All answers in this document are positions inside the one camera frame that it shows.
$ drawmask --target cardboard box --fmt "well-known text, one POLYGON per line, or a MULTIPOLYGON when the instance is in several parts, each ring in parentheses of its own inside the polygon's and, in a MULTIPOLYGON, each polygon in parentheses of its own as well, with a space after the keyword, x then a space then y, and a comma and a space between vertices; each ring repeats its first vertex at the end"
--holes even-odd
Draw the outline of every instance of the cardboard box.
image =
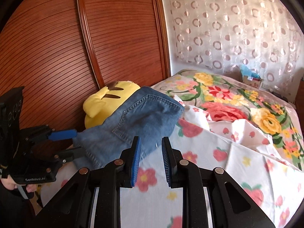
POLYGON ((251 87, 254 87, 256 89, 259 89, 261 83, 262 83, 262 79, 261 78, 253 78, 251 76, 243 76, 243 83, 248 85, 248 86, 251 86, 251 87))

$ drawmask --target hand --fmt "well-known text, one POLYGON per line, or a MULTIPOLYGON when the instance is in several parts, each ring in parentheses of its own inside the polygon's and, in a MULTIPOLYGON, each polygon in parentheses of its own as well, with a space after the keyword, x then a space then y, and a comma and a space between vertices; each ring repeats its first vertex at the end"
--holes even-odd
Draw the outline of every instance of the hand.
MULTIPOLYGON (((15 181, 12 179, 10 175, 8 175, 7 178, 1 178, 1 182, 3 186, 8 189, 8 190, 14 190, 17 188, 17 184, 15 181)), ((29 184, 26 186, 26 191, 28 193, 35 192, 37 190, 37 185, 36 184, 29 184)))

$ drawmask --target jeans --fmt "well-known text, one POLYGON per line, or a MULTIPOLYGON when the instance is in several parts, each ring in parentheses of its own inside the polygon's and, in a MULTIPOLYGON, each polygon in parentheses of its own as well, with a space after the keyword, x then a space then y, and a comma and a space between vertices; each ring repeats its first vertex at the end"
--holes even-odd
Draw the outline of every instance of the jeans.
POLYGON ((104 167, 130 148, 133 137, 141 137, 141 160, 170 136, 184 107, 169 96, 150 87, 132 94, 102 125, 84 130, 73 138, 74 147, 82 146, 86 157, 76 159, 78 168, 104 167))

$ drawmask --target plush toy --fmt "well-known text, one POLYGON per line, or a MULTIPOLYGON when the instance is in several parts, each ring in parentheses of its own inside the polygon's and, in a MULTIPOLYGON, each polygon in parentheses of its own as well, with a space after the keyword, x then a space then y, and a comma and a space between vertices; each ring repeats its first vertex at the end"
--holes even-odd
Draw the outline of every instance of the plush toy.
POLYGON ((92 94, 83 103, 86 128, 103 124, 138 89, 140 87, 131 81, 116 81, 92 94))

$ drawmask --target sheer curtain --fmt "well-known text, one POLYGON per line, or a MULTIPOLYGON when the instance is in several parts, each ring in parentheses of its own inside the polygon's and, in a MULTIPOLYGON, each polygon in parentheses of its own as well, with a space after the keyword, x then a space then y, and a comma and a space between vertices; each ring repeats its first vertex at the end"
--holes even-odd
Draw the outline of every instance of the sheer curtain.
POLYGON ((217 74, 244 64, 294 99, 294 76, 304 67, 303 33, 280 0, 169 1, 168 33, 179 61, 217 74))

